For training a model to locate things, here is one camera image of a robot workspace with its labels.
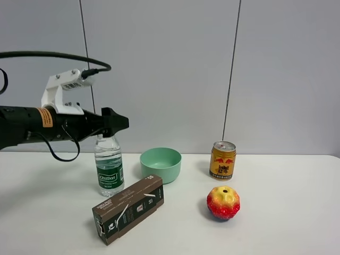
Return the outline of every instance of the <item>vertical line on wall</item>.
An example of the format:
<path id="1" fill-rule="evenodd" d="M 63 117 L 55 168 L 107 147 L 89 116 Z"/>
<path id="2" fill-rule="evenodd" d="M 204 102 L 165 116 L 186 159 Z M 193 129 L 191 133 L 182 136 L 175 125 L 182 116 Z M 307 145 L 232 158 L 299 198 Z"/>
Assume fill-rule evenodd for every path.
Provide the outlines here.
<path id="1" fill-rule="evenodd" d="M 225 116 L 224 116 L 224 125 L 223 125 L 222 140 L 224 140 L 225 124 L 226 124 L 226 121 L 227 121 L 227 112 L 228 112 L 228 105 L 229 105 L 230 87 L 231 87 L 231 84 L 232 84 L 232 77 L 233 77 L 233 68 L 234 68 L 234 58 L 235 58 L 237 31 L 239 30 L 241 2 L 242 2 L 242 0 L 240 0 L 240 2 L 239 2 L 239 11 L 237 13 L 237 21 L 236 21 L 236 29 L 235 29 L 235 39 L 234 39 L 234 48 L 233 48 L 233 57 L 232 57 L 232 66 L 231 66 L 231 69 L 230 69 L 229 87 L 228 87 L 228 94 L 227 94 L 227 104 L 226 104 L 226 107 L 225 107 Z"/>
<path id="2" fill-rule="evenodd" d="M 84 43 L 85 43 L 85 52 L 86 52 L 86 57 L 89 57 L 89 52 L 87 50 L 87 41 L 86 41 L 86 33 L 85 33 L 85 24 L 84 24 L 84 15 L 83 15 L 83 6 L 81 4 L 81 0 L 79 0 L 79 6 L 80 6 L 80 16 L 81 16 L 81 23 L 83 26 L 83 35 L 84 35 Z M 87 68 L 90 69 L 90 63 L 87 62 Z M 94 98 L 94 89 L 91 86 L 91 96 L 92 96 L 92 106 L 93 106 L 93 112 L 96 113 L 96 108 L 95 108 L 95 98 Z"/>

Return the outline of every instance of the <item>orange warning label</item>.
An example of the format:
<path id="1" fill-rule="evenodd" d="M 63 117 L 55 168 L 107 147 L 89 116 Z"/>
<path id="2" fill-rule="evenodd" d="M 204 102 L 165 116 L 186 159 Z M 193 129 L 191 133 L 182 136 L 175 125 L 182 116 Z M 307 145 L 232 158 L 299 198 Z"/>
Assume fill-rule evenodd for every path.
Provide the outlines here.
<path id="1" fill-rule="evenodd" d="M 53 127 L 53 120 L 52 115 L 48 109 L 45 108 L 37 108 L 40 112 L 41 119 L 42 119 L 42 126 L 44 128 L 52 128 Z"/>

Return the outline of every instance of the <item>apple toy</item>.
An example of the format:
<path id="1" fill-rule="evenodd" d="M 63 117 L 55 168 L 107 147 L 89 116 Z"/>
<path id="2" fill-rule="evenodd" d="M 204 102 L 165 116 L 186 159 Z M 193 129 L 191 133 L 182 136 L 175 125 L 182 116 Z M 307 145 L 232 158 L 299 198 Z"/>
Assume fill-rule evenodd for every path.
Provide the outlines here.
<path id="1" fill-rule="evenodd" d="M 215 217 L 229 220 L 240 210 L 240 197 L 229 186 L 215 187 L 208 194 L 207 206 Z"/>

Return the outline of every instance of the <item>can lid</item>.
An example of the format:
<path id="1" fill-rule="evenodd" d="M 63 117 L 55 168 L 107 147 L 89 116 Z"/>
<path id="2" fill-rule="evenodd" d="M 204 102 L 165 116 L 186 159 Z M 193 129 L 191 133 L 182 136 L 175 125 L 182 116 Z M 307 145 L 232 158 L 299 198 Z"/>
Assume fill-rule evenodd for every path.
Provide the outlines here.
<path id="1" fill-rule="evenodd" d="M 214 148 L 220 151 L 233 151 L 236 150 L 235 144 L 227 141 L 219 141 L 214 143 Z"/>

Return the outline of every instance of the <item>green bottle label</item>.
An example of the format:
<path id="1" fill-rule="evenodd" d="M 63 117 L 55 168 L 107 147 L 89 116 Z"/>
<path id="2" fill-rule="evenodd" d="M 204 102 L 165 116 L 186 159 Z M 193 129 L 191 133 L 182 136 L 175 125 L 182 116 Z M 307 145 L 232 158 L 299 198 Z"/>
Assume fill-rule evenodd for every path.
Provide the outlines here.
<path id="1" fill-rule="evenodd" d="M 97 173 L 99 186 L 103 189 L 115 189 L 124 182 L 123 164 L 108 169 L 97 167 Z"/>

